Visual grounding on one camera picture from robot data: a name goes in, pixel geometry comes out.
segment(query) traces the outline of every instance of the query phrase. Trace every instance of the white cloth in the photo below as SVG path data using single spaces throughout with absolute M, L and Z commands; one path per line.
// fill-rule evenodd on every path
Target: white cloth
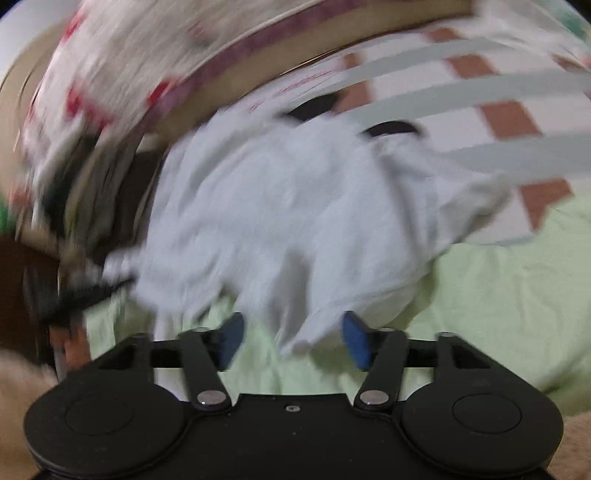
M 172 149 L 145 245 L 112 255 L 107 276 L 135 272 L 139 301 L 159 313 L 199 314 L 227 290 L 287 354 L 339 339 L 345 310 L 388 323 L 506 186 L 411 134 L 358 132 L 331 114 L 218 113 Z

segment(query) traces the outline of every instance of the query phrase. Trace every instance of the purple trim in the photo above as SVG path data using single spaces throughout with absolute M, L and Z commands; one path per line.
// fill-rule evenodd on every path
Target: purple trim
M 319 4 L 279 20 L 239 40 L 207 61 L 187 79 L 165 93 L 148 110 L 144 116 L 144 120 L 138 127 L 146 128 L 159 118 L 170 113 L 173 108 L 185 101 L 192 92 L 257 51 L 285 38 L 293 37 L 331 18 L 338 17 L 356 8 L 364 7 L 366 4 L 367 0 L 324 0 Z

